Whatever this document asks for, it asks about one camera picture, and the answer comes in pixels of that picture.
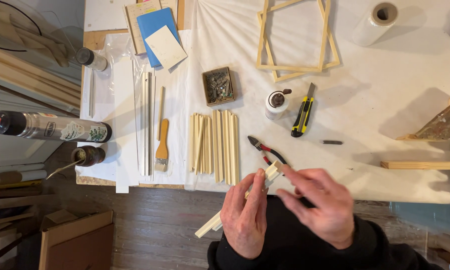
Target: dark wooden floor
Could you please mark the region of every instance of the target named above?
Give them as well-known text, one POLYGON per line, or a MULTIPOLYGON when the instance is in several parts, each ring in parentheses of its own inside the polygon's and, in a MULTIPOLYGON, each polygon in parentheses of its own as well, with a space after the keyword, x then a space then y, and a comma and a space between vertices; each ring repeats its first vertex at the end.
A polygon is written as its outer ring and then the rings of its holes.
MULTIPOLYGON (((47 171, 67 165, 75 147, 64 143, 47 160, 47 171)), ((71 212, 114 210, 113 269, 207 268, 208 245, 222 235, 222 230, 211 231, 199 239, 194 233, 221 210, 224 193, 132 187, 128 194, 117 194, 112 186, 77 185, 73 169, 53 176, 44 187, 58 194, 61 207, 71 212)), ((429 261, 447 267, 427 249, 427 231, 397 220, 389 205, 355 201, 355 213, 379 224, 391 243, 409 244, 429 261)))

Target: white plastic bottle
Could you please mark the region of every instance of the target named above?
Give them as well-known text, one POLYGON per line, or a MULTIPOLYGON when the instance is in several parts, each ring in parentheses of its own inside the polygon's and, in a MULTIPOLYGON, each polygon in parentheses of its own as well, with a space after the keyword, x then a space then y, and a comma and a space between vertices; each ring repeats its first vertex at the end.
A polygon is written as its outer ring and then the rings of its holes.
POLYGON ((268 119, 278 120, 282 117, 283 112, 290 103, 285 95, 290 93, 292 93, 292 90, 284 89, 283 91, 272 92, 267 96, 265 100, 265 115, 268 119))

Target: sticker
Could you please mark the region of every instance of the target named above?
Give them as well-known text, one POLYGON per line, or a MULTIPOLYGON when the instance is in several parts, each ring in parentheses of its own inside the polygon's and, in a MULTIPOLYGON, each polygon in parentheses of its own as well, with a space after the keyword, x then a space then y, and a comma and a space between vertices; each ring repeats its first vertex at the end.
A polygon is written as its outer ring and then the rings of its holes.
POLYGON ((40 114, 41 116, 45 116, 45 117, 52 117, 52 118, 57 118, 58 117, 57 115, 51 114, 51 113, 39 112, 38 114, 40 114))
POLYGON ((64 129, 61 130, 61 133, 61 140, 70 141, 82 136, 85 133, 85 129, 83 126, 72 121, 70 122, 70 124, 67 124, 64 129))
POLYGON ((55 122, 48 122, 47 127, 45 128, 44 136, 52 137, 53 133, 55 132, 55 126, 55 122))
POLYGON ((107 128, 104 126, 90 126, 87 141, 101 142, 107 137, 107 128))

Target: label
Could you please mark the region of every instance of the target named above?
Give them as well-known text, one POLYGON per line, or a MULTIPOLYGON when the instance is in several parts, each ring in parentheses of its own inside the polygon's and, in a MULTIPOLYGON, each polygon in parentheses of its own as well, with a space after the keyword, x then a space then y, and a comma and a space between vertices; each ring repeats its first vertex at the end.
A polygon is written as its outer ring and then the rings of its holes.
POLYGON ((281 113, 270 112, 267 108, 265 108, 265 115, 270 120, 277 120, 278 118, 280 118, 281 113))
POLYGON ((55 132, 55 127, 57 125, 55 122, 48 122, 47 127, 45 128, 44 136, 45 137, 52 137, 53 133, 55 132))
POLYGON ((70 124, 67 124, 64 129, 62 129, 61 133, 61 140, 70 141, 82 136, 85 133, 85 129, 83 126, 72 121, 70 124))
POLYGON ((57 118, 58 117, 57 115, 51 114, 51 113, 38 112, 38 114, 40 114, 41 116, 44 116, 44 117, 52 117, 52 118, 57 118))
POLYGON ((107 137, 107 128, 104 126, 90 126, 87 141, 101 142, 107 137))

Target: stainless steel thermos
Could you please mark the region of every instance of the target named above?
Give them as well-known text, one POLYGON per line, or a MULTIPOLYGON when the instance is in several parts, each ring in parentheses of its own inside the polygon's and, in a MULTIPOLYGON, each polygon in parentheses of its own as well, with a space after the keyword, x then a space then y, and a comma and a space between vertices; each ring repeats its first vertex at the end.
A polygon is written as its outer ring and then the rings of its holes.
POLYGON ((0 134, 27 139, 105 143, 112 128, 95 122, 42 112, 0 111, 0 134))

